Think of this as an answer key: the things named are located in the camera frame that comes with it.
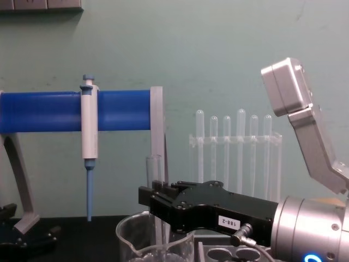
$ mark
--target clear plastic test tube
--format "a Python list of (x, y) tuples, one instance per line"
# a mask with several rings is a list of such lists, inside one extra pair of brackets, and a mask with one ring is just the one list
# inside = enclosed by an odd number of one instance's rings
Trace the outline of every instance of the clear plastic test tube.
[(258, 116), (252, 115), (250, 118), (250, 136), (251, 136), (251, 161), (250, 161), (250, 179), (251, 179), (251, 197), (255, 195), (256, 181), (256, 143), (258, 136)]
[(237, 193), (242, 194), (243, 143), (245, 136), (246, 112), (239, 109), (237, 112), (236, 136), (238, 139), (237, 156)]
[(198, 149), (198, 182), (203, 182), (203, 142), (205, 137), (204, 113), (202, 110), (196, 112), (196, 138)]
[(269, 177), (270, 177), (270, 136), (272, 135), (272, 116), (264, 117), (264, 199), (268, 200)]
[(209, 123), (209, 136), (211, 138), (211, 179), (216, 180), (217, 170), (217, 136), (218, 136), (218, 118), (212, 116)]
[(225, 116), (223, 119), (223, 136), (224, 136), (224, 189), (228, 190), (229, 186), (229, 159), (230, 159), (230, 136), (231, 136), (231, 119)]
[[(153, 181), (164, 183), (164, 170), (162, 167), (162, 157), (160, 155), (151, 155), (147, 157), (147, 186), (153, 188)], [(166, 223), (160, 218), (149, 213), (150, 224), (153, 226), (152, 245), (166, 244)]]

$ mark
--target gray stand leg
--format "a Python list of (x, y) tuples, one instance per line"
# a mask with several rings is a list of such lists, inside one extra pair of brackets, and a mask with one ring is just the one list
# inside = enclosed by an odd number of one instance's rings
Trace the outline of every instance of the gray stand leg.
[(2, 135), (3, 145), (9, 157), (13, 173), (16, 178), (17, 188), (24, 210), (22, 219), (15, 224), (15, 228), (25, 234), (40, 217), (35, 212), (32, 190), (29, 186), (27, 171), (24, 165), (23, 155), (17, 134)]

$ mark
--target teal wall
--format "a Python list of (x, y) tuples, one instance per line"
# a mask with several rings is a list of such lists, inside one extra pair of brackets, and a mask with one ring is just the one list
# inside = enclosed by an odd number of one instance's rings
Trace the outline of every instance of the teal wall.
[[(78, 91), (84, 73), (102, 90), (164, 86), (170, 177), (185, 180), (195, 111), (231, 114), (233, 123), (241, 107), (272, 114), (260, 69), (291, 56), (304, 63), (337, 155), (349, 163), (347, 0), (82, 1), (80, 15), (0, 16), (0, 89)], [(332, 196), (308, 177), (287, 117), (274, 123), (284, 136), (282, 194)], [(85, 215), (80, 134), (20, 140), (39, 212)], [(100, 133), (95, 215), (142, 209), (137, 188), (146, 183), (149, 147), (149, 132)], [(0, 161), (0, 204), (18, 203), (3, 149)]]

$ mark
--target blue indicator light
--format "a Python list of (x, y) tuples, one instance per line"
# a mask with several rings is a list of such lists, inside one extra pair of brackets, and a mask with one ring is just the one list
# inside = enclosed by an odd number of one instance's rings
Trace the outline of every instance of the blue indicator light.
[(322, 262), (322, 260), (316, 255), (306, 255), (304, 262)]

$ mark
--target test tube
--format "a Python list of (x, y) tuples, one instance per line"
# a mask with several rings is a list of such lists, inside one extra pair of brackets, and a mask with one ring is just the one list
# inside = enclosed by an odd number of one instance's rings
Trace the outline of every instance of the test tube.
[(264, 199), (268, 200), (269, 173), (270, 173), (270, 136), (272, 135), (272, 116), (264, 117)]
[(251, 142), (251, 162), (250, 162), (250, 179), (251, 179), (251, 197), (255, 195), (256, 181), (256, 143), (258, 136), (258, 116), (252, 115), (250, 118), (250, 136)]
[[(153, 181), (159, 181), (164, 183), (164, 170), (162, 165), (162, 157), (160, 155), (151, 155), (147, 157), (147, 184), (149, 188), (153, 188)], [(154, 227), (153, 237), (151, 241), (153, 245), (164, 245), (166, 244), (166, 223), (160, 218), (150, 214), (149, 219), (151, 225)]]
[(211, 179), (216, 180), (217, 165), (217, 136), (218, 136), (218, 118), (212, 116), (209, 122), (209, 136), (211, 137)]
[(242, 168), (243, 168), (243, 142), (245, 136), (246, 112), (239, 109), (237, 112), (236, 136), (238, 138), (238, 156), (237, 156), (237, 193), (242, 194)]
[(280, 201), (281, 193), (281, 148), (282, 136), (273, 134), (273, 143), (270, 145), (270, 182), (269, 199), (273, 202)]
[(204, 113), (202, 110), (196, 112), (196, 138), (198, 149), (198, 182), (203, 183), (203, 142), (205, 137)]
[(224, 136), (224, 189), (228, 190), (229, 183), (229, 147), (231, 136), (231, 119), (225, 116), (223, 119), (223, 136)]

